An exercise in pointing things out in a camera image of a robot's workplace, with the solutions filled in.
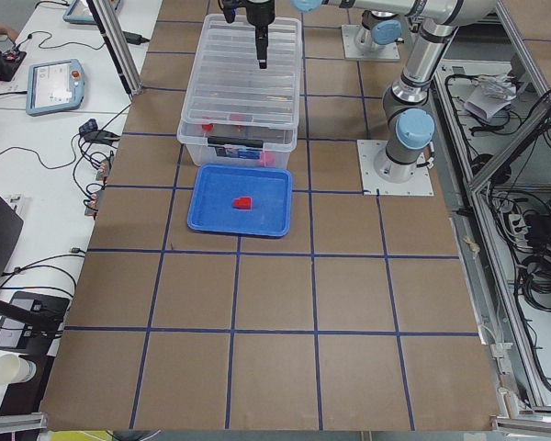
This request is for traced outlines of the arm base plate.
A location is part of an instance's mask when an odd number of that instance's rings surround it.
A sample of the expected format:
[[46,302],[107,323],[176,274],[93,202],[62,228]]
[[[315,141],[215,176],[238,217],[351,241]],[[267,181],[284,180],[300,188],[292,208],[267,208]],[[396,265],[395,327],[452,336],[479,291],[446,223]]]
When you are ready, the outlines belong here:
[[387,156],[384,140],[358,140],[362,193],[366,196],[433,197],[424,154],[414,164],[396,164]]
[[397,40],[402,25],[398,20],[378,23],[371,29],[363,25],[342,25],[344,58],[353,61],[398,62]]

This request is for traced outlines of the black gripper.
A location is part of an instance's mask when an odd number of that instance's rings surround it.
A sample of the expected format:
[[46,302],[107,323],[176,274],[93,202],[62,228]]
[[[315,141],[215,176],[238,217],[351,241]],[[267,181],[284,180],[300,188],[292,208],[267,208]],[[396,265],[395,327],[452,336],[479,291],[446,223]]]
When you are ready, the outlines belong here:
[[256,57],[261,70],[267,68],[267,50],[268,50],[268,26],[275,20],[275,1],[274,0],[223,0],[218,1],[227,23],[233,23],[238,8],[245,9],[247,22],[253,26],[263,26],[255,28],[255,47]]

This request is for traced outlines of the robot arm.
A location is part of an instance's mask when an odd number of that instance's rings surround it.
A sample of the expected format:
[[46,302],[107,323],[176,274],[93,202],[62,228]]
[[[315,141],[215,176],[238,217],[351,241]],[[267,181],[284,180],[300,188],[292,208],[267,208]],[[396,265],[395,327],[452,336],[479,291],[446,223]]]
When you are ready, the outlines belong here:
[[397,184],[408,182],[420,154],[433,139],[435,123],[422,105],[428,98],[438,65],[457,30],[485,17],[496,3],[489,0],[293,1],[291,5],[302,13],[331,5],[422,19],[400,78],[384,94],[383,108],[390,136],[385,150],[378,153],[374,160],[377,175],[385,181]]

